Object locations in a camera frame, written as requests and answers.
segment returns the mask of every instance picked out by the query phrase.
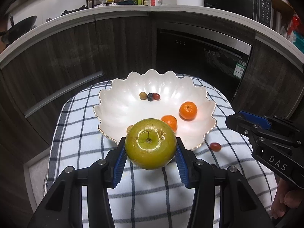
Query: mandarin orange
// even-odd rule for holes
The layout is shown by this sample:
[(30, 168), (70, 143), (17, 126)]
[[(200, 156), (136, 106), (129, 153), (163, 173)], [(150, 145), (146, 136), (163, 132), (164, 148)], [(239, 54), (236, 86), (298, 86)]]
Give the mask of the mandarin orange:
[(197, 107), (193, 102), (185, 102), (179, 108), (179, 114), (183, 119), (192, 120), (196, 117)]
[(161, 118), (161, 120), (165, 123), (167, 123), (174, 132), (176, 132), (177, 130), (177, 120), (174, 116), (172, 115), (166, 115), (166, 116), (163, 116)]

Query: cabinet door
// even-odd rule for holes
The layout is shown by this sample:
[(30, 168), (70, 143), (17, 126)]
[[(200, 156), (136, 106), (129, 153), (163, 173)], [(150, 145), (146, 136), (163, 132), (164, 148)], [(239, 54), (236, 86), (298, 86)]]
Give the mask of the cabinet door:
[(24, 113), (79, 79), (101, 71), (94, 22), (51, 35), (29, 47), (2, 70)]
[(105, 79), (126, 78), (155, 68), (156, 27), (149, 17), (96, 21), (100, 61)]
[(303, 87), (303, 74), (280, 53), (256, 40), (231, 105), (235, 112), (287, 118)]
[(56, 98), (54, 101), (48, 103), (44, 107), (37, 110), (30, 115), (27, 120), (33, 126), (33, 128), (40, 134), (40, 136), (49, 144), (52, 144), (54, 131), (57, 125), (60, 112), (63, 105), (74, 95), (87, 87), (104, 81), (104, 77), (99, 77), (93, 81), (89, 81), (67, 93)]

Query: microwave control panel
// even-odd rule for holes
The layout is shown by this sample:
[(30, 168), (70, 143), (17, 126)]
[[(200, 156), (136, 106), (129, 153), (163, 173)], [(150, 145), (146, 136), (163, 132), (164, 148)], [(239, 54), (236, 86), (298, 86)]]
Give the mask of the microwave control panel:
[(259, 4), (260, 4), (259, 22), (267, 27), (270, 27), (271, 0), (259, 0)]

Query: pan handle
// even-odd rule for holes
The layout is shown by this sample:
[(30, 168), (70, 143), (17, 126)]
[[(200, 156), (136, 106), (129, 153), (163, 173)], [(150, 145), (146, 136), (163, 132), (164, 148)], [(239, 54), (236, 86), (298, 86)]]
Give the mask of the pan handle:
[(13, 27), (14, 26), (14, 18), (13, 18), (13, 15), (11, 13), (9, 14), (9, 20), (11, 22), (11, 26)]

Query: scalloped bowl rim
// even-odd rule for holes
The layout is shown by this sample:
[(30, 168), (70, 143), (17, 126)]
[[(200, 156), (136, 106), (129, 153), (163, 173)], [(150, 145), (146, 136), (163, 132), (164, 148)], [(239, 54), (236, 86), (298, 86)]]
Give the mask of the scalloped bowl rim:
[[(154, 70), (154, 69), (149, 69), (145, 74), (147, 74), (149, 71), (156, 71), (156, 70)], [(97, 104), (97, 105), (94, 105), (94, 107), (93, 107), (93, 112), (94, 112), (95, 116), (98, 118), (98, 120), (99, 120), (99, 122), (100, 122), (99, 125), (97, 126), (98, 130), (100, 131), (100, 133), (101, 133), (104, 137), (108, 138), (108, 139), (111, 140), (111, 141), (114, 141), (114, 142), (116, 143), (116, 145), (119, 144), (119, 141), (117, 141), (117, 140), (115, 140), (114, 138), (111, 138), (110, 136), (108, 136), (107, 134), (105, 134), (105, 133), (103, 132), (103, 130), (100, 128), (100, 125), (102, 124), (102, 121), (101, 121), (101, 119), (99, 118), (99, 116), (96, 114), (96, 112), (95, 112), (95, 107), (100, 106), (101, 103), (102, 103), (102, 101), (101, 101), (101, 95), (100, 95), (102, 91), (109, 91), (109, 90), (111, 90), (111, 89), (112, 89), (112, 86), (113, 86), (113, 82), (114, 82), (115, 80), (126, 81), (126, 80), (129, 78), (129, 76), (130, 76), (131, 74), (133, 74), (133, 73), (139, 74), (138, 72), (132, 71), (132, 72), (130, 72), (130, 73), (128, 74), (128, 77), (125, 78), (125, 79), (123, 79), (123, 80), (122, 80), (122, 79), (119, 79), (119, 78), (113, 79), (113, 81), (112, 81), (112, 83), (111, 83), (110, 89), (108, 89), (108, 90), (106, 90), (106, 89), (101, 89), (101, 90), (99, 91), (99, 93), (98, 93), (98, 97), (99, 97), (100, 103)], [(159, 75), (165, 75), (165, 74), (167, 74), (167, 73), (173, 73), (177, 79), (180, 79), (180, 78), (178, 78), (177, 75), (176, 75), (173, 71), (171, 71), (171, 70), (165, 72), (164, 74), (159, 74), (159, 73), (157, 72), (157, 74), (159, 74)], [(207, 93), (206, 87), (204, 87), (204, 86), (201, 86), (201, 87), (203, 87), (203, 88), (206, 90), (206, 99), (207, 99), (208, 101), (214, 102), (214, 108), (213, 108), (213, 110), (212, 110), (212, 112), (211, 112), (210, 115), (211, 115), (211, 118), (212, 118), (215, 122), (214, 122), (214, 125), (212, 126), (212, 128), (211, 128), (209, 131), (207, 131), (207, 132), (203, 135), (203, 141), (202, 141), (200, 144), (198, 144), (197, 146), (195, 146), (195, 147), (189, 149), (189, 150), (192, 150), (192, 151), (195, 150), (195, 149), (198, 149), (199, 147), (201, 147), (201, 146), (204, 144), (204, 142), (205, 142), (205, 137), (206, 137), (206, 135), (209, 134), (209, 133), (217, 126), (217, 120), (216, 120), (216, 118), (213, 117), (213, 113), (214, 113), (214, 111), (215, 111), (215, 109), (216, 109), (216, 102), (215, 102), (214, 100), (209, 100), (209, 99), (207, 98), (208, 93)]]

